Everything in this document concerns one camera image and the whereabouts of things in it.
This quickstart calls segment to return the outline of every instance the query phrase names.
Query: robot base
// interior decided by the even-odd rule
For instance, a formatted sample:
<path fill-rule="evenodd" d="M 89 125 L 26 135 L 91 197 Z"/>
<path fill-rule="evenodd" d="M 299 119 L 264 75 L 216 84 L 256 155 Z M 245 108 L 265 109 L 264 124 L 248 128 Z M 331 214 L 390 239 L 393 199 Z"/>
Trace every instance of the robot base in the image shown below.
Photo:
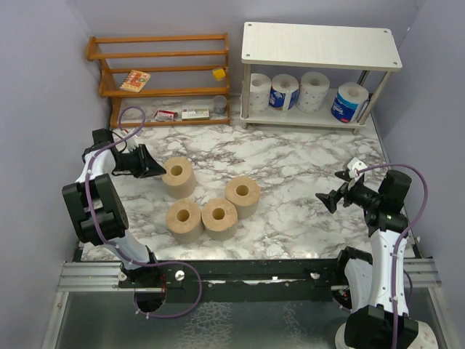
<path fill-rule="evenodd" d="M 348 347 L 344 342 L 345 329 L 346 324 L 342 324 L 341 327 L 339 327 L 337 330 L 336 338 L 334 339 L 336 349 L 354 349 Z M 412 344 L 410 344 L 408 349 L 439 349 L 436 336 L 428 324 L 418 321 L 418 330 L 417 338 L 413 341 Z"/>

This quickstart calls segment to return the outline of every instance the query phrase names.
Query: white bolt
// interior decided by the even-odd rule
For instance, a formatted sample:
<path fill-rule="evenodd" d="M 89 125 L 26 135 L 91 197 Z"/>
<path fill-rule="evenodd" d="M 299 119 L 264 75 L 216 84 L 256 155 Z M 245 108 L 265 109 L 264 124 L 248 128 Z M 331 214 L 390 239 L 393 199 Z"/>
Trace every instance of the white bolt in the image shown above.
<path fill-rule="evenodd" d="M 174 274 L 174 278 L 178 281 L 182 281 L 184 280 L 184 277 L 185 277 L 185 274 L 184 274 L 184 271 L 182 270 L 178 270 L 175 274 Z"/>
<path fill-rule="evenodd" d="M 123 273 L 122 271 L 118 274 L 118 280 L 119 281 L 126 281 L 127 280 L 127 275 Z"/>

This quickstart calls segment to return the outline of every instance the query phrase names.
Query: white paper towel roll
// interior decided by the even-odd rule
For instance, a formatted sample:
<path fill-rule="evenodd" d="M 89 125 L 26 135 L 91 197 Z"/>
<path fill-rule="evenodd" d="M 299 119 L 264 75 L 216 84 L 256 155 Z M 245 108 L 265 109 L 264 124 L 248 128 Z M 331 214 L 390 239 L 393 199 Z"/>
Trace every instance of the white paper towel roll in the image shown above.
<path fill-rule="evenodd" d="M 299 82 L 293 76 L 280 74 L 271 81 L 270 106 L 277 111 L 288 111 L 296 102 Z"/>
<path fill-rule="evenodd" d="M 263 74 L 253 73 L 250 78 L 250 109 L 264 111 L 270 102 L 271 79 Z"/>
<path fill-rule="evenodd" d="M 322 73 L 309 71 L 300 81 L 297 108 L 305 113 L 314 113 L 321 108 L 329 89 L 329 79 Z"/>
<path fill-rule="evenodd" d="M 359 84 L 346 82 L 337 90 L 331 113 L 340 122 L 348 123 L 357 118 L 368 95 L 367 89 Z"/>

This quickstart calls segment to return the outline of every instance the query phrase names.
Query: yellow cube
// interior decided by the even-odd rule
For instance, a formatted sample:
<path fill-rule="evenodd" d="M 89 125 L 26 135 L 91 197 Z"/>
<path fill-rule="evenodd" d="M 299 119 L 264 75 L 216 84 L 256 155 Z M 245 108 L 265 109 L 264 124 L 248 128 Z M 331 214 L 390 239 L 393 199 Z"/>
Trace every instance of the yellow cube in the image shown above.
<path fill-rule="evenodd" d="M 221 81 L 226 77 L 226 72 L 223 68 L 216 68 L 211 72 L 213 73 L 213 76 L 217 81 Z"/>

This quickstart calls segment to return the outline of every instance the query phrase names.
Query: marble surface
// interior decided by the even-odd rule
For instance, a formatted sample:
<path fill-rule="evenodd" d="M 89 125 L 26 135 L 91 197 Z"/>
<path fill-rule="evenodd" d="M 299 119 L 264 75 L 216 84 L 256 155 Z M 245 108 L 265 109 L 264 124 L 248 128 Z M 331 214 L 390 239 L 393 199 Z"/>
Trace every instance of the marble surface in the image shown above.
<path fill-rule="evenodd" d="M 191 105 L 202 103 L 190 101 Z M 180 111 L 183 104 L 142 98 L 124 100 L 122 110 L 138 105 L 152 118 L 158 108 Z M 160 260 L 326 258 L 337 256 L 348 245 L 370 252 L 362 209 L 340 204 L 336 213 L 330 214 L 315 194 L 336 190 L 342 181 L 334 172 L 354 156 L 366 164 L 385 162 L 371 119 L 356 136 L 349 130 L 335 129 L 243 129 L 239 110 L 236 98 L 231 126 L 146 128 L 138 140 L 161 164 L 173 156 L 190 159 L 198 182 L 190 198 L 200 206 L 211 198 L 224 197 L 231 178 L 249 176 L 256 180 L 262 189 L 256 214 L 239 221 L 235 237 L 228 241 L 213 241 L 204 233 L 195 243 L 181 245 L 166 227 L 166 212 L 175 199 L 165 194 L 161 178 L 114 177 L 134 236 Z M 139 112 L 132 110 L 124 120 L 138 118 Z M 377 189 L 384 173 L 369 173 L 365 183 Z M 413 256 L 410 245 L 406 255 Z M 82 260 L 115 257 L 101 246 L 86 244 Z"/>

